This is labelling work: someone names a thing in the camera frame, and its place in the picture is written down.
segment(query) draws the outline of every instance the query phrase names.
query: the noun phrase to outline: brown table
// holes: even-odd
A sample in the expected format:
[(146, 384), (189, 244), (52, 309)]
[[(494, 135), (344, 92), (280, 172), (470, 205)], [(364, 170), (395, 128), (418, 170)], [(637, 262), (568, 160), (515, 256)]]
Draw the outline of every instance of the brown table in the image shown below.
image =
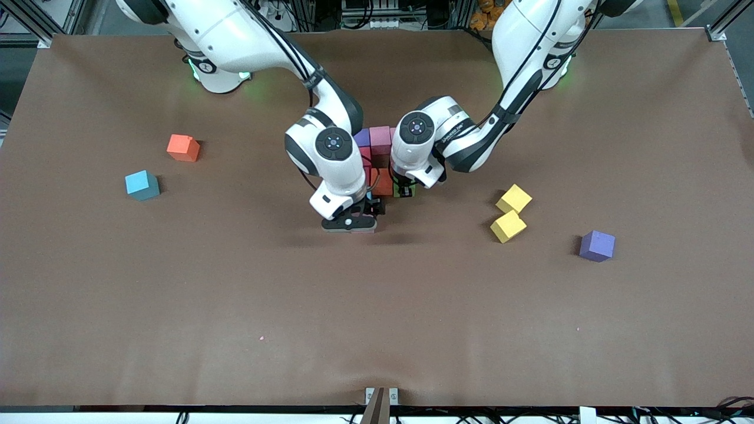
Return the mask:
[[(464, 33), (297, 38), (366, 126), (501, 90)], [(486, 166), (325, 234), (281, 70), (232, 94), (168, 37), (59, 37), (0, 149), (0, 403), (710, 405), (754, 392), (754, 122), (703, 31), (595, 31)], [(203, 140), (197, 163), (164, 150)], [(138, 202), (123, 177), (164, 191)], [(534, 197), (495, 242), (494, 203)], [(575, 256), (615, 234), (616, 257)]]

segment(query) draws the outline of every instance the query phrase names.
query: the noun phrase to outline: yellow cube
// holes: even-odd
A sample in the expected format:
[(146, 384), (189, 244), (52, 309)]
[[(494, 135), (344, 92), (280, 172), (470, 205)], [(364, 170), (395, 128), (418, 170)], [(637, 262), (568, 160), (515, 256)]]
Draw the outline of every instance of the yellow cube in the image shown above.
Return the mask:
[(521, 190), (521, 187), (513, 184), (510, 190), (505, 192), (503, 197), (498, 200), (498, 203), (496, 203), (495, 206), (500, 208), (500, 210), (502, 210), (506, 214), (508, 212), (511, 212), (512, 210), (520, 214), (521, 210), (523, 210), (523, 208), (527, 204), (529, 204), (530, 201), (532, 201), (532, 197), (530, 195), (527, 195), (525, 191)]
[(524, 223), (521, 218), (519, 218), (516, 211), (513, 210), (496, 219), (490, 228), (492, 229), (492, 232), (498, 236), (500, 242), (505, 243), (506, 241), (511, 240), (516, 234), (523, 231), (523, 229), (526, 228), (526, 223)]

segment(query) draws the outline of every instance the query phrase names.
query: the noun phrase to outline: orange object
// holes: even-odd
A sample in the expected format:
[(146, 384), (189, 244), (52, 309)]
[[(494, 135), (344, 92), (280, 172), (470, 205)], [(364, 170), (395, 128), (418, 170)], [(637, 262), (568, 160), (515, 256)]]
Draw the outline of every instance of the orange object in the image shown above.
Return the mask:
[(393, 180), (390, 178), (387, 168), (372, 168), (372, 178), (369, 179), (369, 185), (375, 186), (372, 189), (372, 195), (374, 196), (393, 196)]
[(199, 143), (194, 137), (173, 134), (167, 144), (167, 152), (177, 161), (196, 162), (199, 156)]
[(500, 15), (503, 14), (504, 7), (494, 7), (491, 11), (489, 11), (489, 20), (491, 21), (497, 21), (500, 19)]
[(487, 15), (476, 12), (471, 15), (471, 22), (469, 27), (477, 31), (482, 31), (487, 26)]
[(482, 9), (482, 12), (487, 13), (495, 6), (495, 0), (478, 0), (479, 1), (479, 9)]

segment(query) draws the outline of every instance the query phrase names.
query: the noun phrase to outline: white robotic arm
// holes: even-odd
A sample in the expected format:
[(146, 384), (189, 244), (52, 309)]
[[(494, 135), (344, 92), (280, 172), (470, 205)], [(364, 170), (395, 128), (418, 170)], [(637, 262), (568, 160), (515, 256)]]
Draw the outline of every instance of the white robotic arm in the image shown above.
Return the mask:
[(245, 0), (116, 0), (132, 20), (163, 26), (176, 37), (202, 85), (234, 90), (250, 72), (293, 72), (317, 97), (285, 134), (285, 149), (301, 172), (322, 177), (310, 199), (329, 231), (370, 230), (379, 201), (366, 199), (367, 181), (352, 134), (363, 112), (316, 61)]
[(391, 169), (400, 187), (420, 183), (430, 188), (454, 171), (472, 172), (489, 157), (500, 138), (518, 121), (541, 90), (565, 75), (568, 61), (596, 20), (585, 13), (621, 14), (641, 0), (513, 0), (495, 24), (492, 51), (503, 81), (500, 100), (479, 124), (449, 96), (433, 97), (407, 113), (398, 124)]

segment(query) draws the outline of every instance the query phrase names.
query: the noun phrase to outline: round black joint cap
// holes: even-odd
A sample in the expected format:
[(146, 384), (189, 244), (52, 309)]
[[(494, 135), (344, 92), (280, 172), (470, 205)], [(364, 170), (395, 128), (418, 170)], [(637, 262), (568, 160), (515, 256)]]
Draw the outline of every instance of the round black joint cap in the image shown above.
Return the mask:
[(323, 158), (331, 161), (344, 161), (353, 152), (351, 135), (343, 128), (325, 128), (317, 135), (314, 147)]
[(434, 134), (434, 122), (424, 112), (411, 112), (401, 119), (400, 138), (407, 144), (423, 144)]

